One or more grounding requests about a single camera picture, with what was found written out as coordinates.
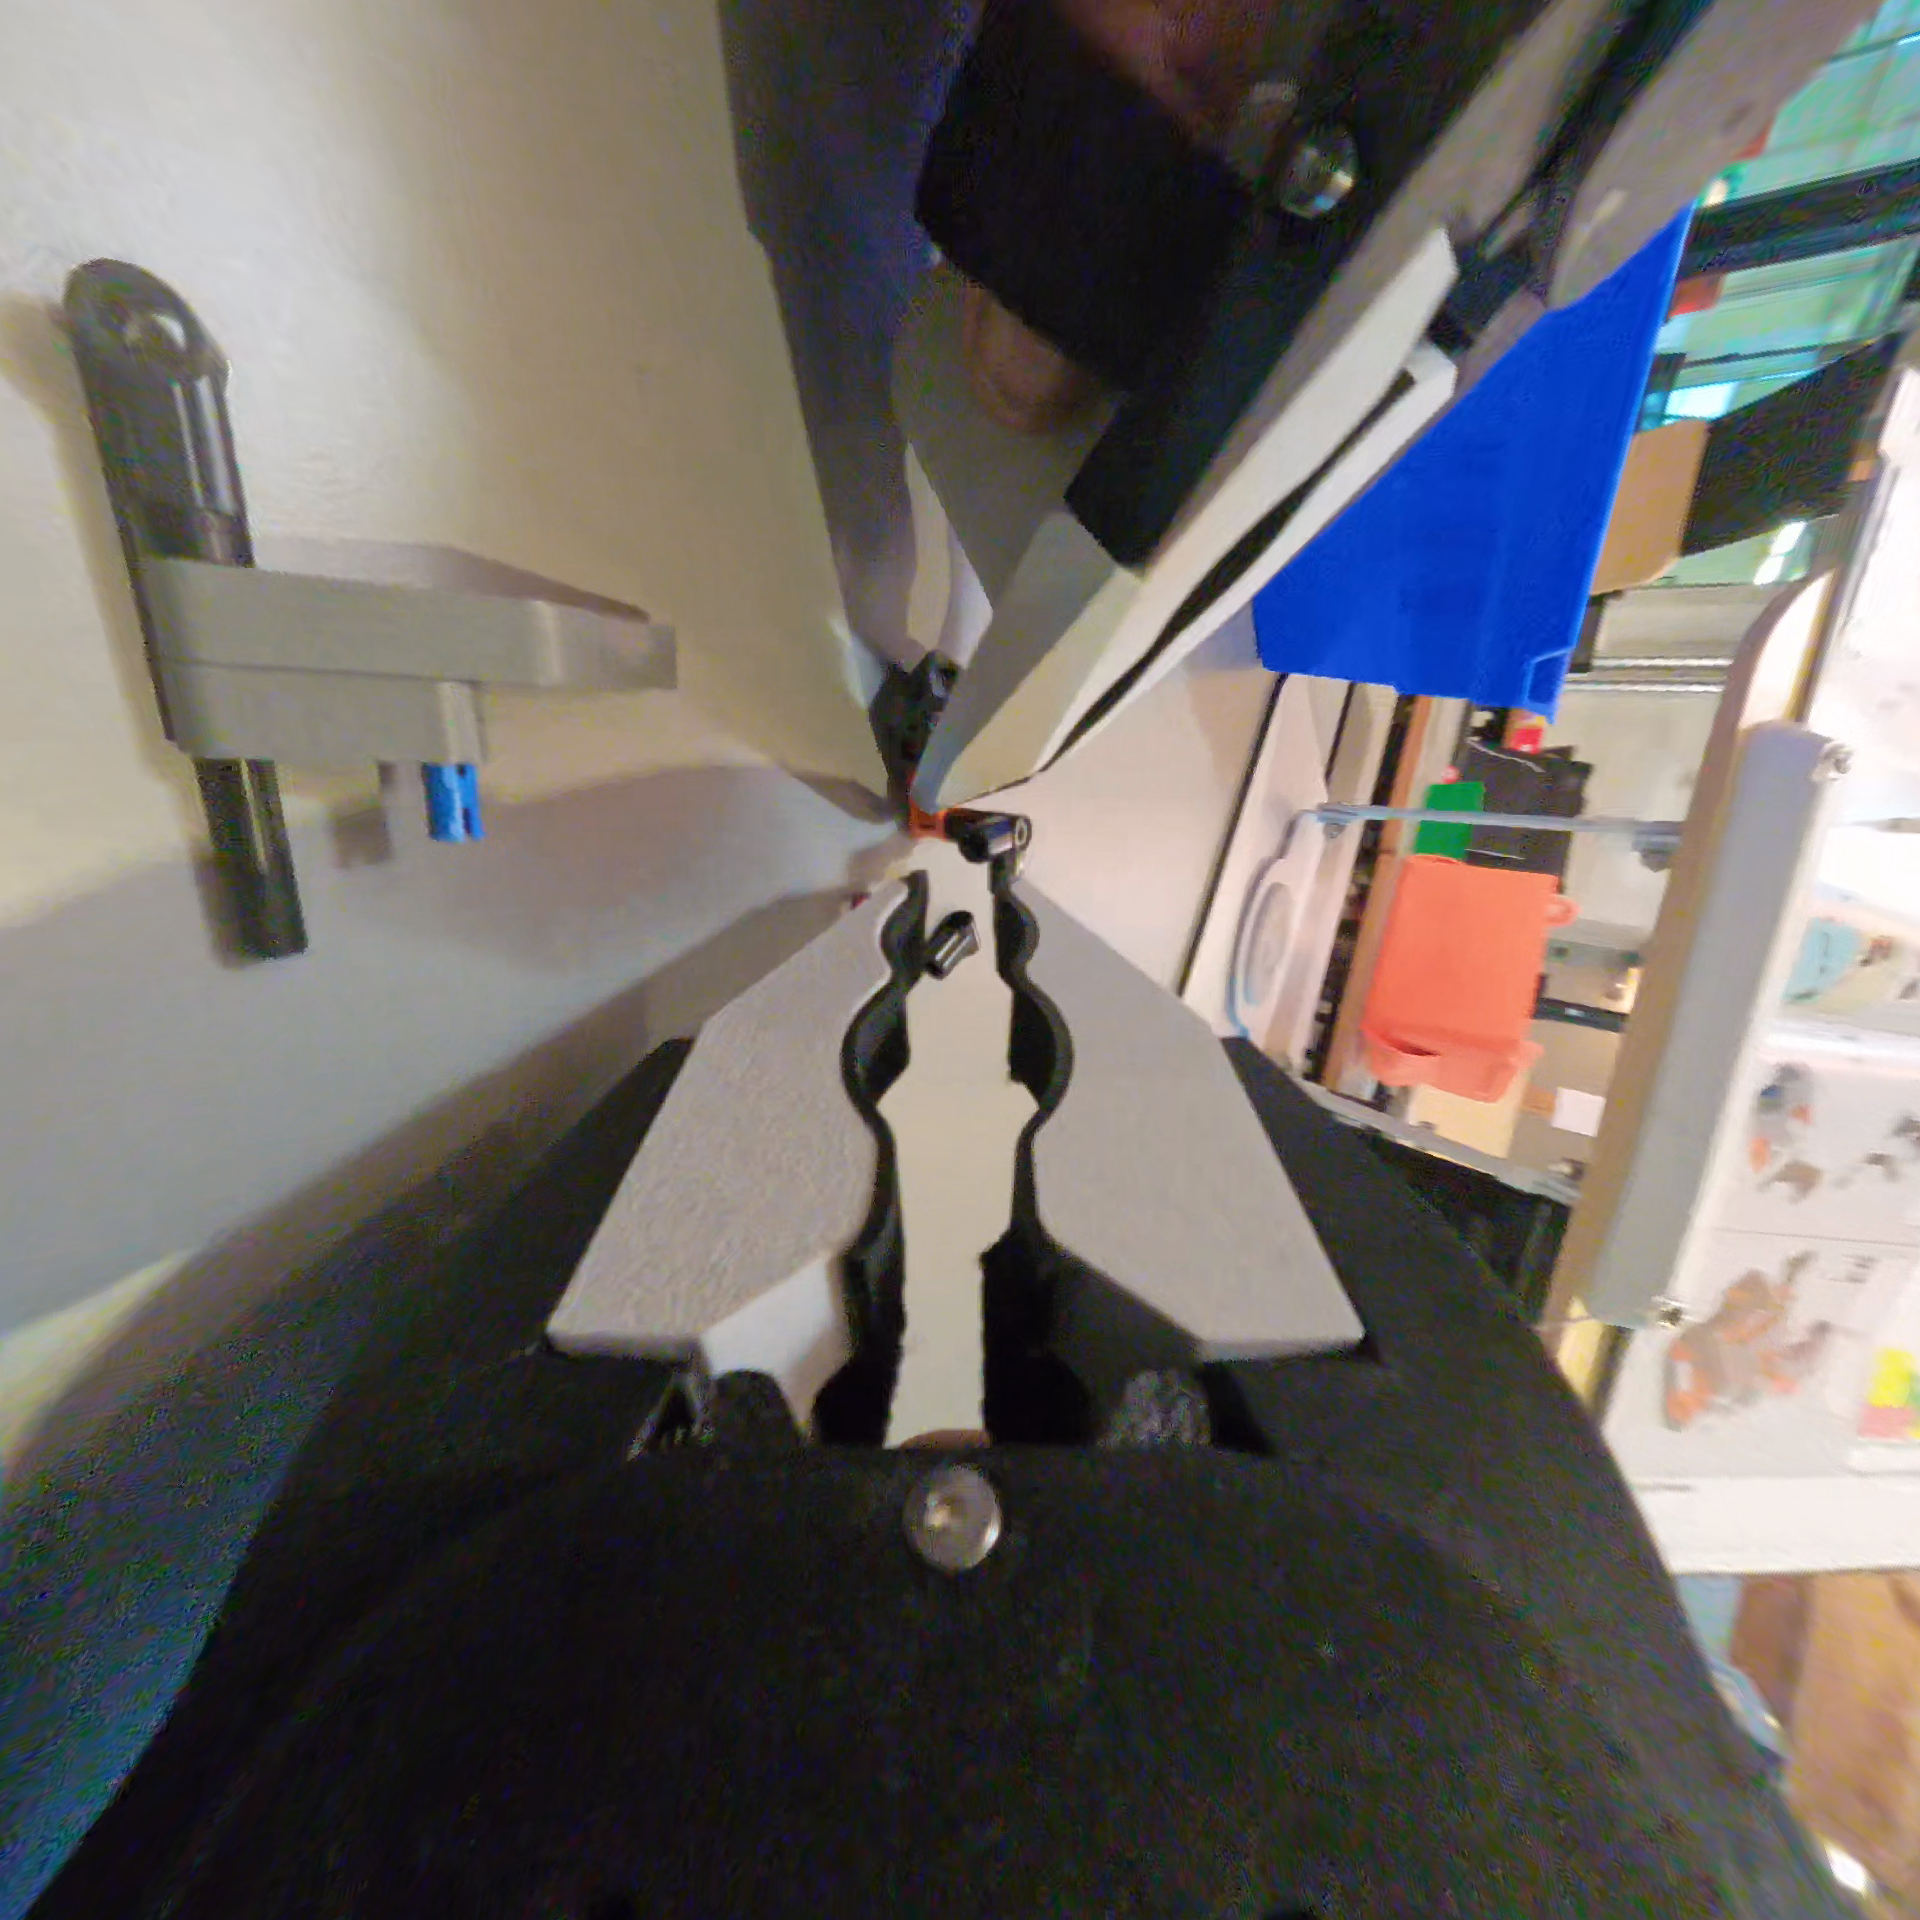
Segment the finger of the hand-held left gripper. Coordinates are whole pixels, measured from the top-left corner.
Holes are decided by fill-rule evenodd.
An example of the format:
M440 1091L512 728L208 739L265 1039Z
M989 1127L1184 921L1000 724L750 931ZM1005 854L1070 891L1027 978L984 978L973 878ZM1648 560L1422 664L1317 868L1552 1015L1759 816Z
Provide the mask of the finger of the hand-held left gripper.
M1379 294L1301 372L1270 376L1142 560L1116 560L1070 632L1072 700L1033 767L1063 759L1252 607L1281 569L1448 409L1457 354L1432 340L1440 294Z
M1360 264L1334 278L1333 315L1315 318L1268 378L1289 387L1333 329L1379 294L1446 300L1455 283L1444 226L1419 232L1389 275L1360 275L1379 264L1379 250L1366 246ZM1089 513L1067 499L1072 480L1119 423L1119 404L1097 400L1046 435L996 423L969 384L961 318L961 279L940 265L907 312L907 443L975 579L984 620L919 767L917 801L925 809L966 806L1046 771L1033 759L1049 723L1072 700L1080 657L1064 634L1119 560L1094 534Z

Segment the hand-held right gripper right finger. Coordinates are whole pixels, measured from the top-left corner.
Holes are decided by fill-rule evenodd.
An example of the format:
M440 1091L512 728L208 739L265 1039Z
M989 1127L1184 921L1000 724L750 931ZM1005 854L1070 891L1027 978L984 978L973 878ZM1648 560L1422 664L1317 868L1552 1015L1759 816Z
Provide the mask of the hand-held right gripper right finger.
M984 1408L1116 1411L1147 1374L1361 1355L1212 1024L1023 881L995 881L991 921L1036 1112L981 1262Z

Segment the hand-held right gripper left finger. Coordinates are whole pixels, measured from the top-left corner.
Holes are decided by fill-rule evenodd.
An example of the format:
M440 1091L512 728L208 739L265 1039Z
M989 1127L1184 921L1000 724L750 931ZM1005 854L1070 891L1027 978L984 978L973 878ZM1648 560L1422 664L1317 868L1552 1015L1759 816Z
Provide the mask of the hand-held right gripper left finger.
M857 1040L899 1026L921 932L923 878L887 881L703 1022L547 1320L558 1353L766 1377L813 1420L895 1344L857 1300L895 1199Z

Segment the dark grey connector piece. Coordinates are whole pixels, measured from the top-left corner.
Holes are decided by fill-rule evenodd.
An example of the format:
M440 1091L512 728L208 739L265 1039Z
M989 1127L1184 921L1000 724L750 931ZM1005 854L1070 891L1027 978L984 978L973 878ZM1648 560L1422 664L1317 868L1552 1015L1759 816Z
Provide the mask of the dark grey connector piece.
M879 678L869 718L887 775L887 801L899 815L909 811L913 777L960 674L956 662L933 649L909 667L892 664Z

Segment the person's left hand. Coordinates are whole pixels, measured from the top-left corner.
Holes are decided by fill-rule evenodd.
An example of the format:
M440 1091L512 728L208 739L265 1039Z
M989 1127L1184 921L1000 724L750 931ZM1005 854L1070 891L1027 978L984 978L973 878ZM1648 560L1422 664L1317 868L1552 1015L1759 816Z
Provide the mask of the person's left hand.
M1302 76L1327 4L981 4L917 216L961 279L975 403L1041 435L1124 392L1249 206L1255 97Z

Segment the blue plastic bin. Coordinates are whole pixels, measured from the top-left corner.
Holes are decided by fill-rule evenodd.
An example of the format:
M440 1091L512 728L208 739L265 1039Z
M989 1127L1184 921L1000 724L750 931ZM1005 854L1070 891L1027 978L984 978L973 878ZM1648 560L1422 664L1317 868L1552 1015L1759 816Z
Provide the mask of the blue plastic bin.
M1268 673L1557 713L1692 220L1537 320L1259 591Z

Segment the orange storage bin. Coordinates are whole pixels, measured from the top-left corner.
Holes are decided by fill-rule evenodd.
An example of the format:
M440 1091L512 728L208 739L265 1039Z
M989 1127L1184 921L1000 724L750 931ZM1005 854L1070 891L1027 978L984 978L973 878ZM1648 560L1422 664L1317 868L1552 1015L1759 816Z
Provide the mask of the orange storage bin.
M1528 1072L1544 950L1576 904L1534 871L1411 855L1360 1014L1360 1058L1387 1088L1497 1104Z

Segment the white booklet holder board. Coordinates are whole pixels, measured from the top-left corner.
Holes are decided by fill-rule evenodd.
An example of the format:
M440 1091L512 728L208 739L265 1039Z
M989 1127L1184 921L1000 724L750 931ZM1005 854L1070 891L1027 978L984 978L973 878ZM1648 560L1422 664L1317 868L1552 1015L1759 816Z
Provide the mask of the white booklet holder board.
M1846 750L1763 723L1700 767L1543 1321L1645 1328L1686 1282Z

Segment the white instruction sheet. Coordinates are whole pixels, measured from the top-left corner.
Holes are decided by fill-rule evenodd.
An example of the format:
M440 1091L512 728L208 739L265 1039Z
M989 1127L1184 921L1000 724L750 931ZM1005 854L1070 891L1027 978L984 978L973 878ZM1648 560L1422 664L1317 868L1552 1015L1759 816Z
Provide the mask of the white instruction sheet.
M1893 459L1846 534L1806 728L1846 750L1791 954L1817 887L1915 918L1915 470ZM1677 1575L1915 1570L1915 1472L1662 1472L1649 1412L1681 1289L1649 1327L1622 1328L1601 1408L1669 1570Z

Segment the grey beam black axle assembly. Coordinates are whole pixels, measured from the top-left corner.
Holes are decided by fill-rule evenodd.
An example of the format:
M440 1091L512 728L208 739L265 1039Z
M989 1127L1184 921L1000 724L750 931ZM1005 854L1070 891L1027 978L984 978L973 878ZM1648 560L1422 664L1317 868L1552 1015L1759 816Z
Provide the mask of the grey beam black axle assembly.
M124 552L159 724L195 767L217 919L248 963L305 950L284 767L414 767L431 842L484 832L492 690L679 684L669 627L431 545L255 552L228 362L166 282L93 259L64 332Z

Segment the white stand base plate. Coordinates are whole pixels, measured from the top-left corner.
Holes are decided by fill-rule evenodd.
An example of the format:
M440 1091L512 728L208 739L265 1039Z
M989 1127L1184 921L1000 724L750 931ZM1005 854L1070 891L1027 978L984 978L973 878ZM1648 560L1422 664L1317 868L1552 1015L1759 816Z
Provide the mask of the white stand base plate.
M1372 801L1393 704L1380 689L1281 681L1193 937L1185 1003L1220 1039L1249 1040L1296 1072L1360 850L1360 826L1324 809Z

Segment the black metal post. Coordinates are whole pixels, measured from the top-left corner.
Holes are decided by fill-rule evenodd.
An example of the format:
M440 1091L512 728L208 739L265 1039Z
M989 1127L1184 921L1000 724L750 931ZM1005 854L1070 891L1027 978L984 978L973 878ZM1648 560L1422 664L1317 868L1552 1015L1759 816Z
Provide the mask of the black metal post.
M1703 216L1685 246L1676 289L1723 282L1735 273L1801 265L1915 239L1915 196L1841 211L1748 211L1743 204Z

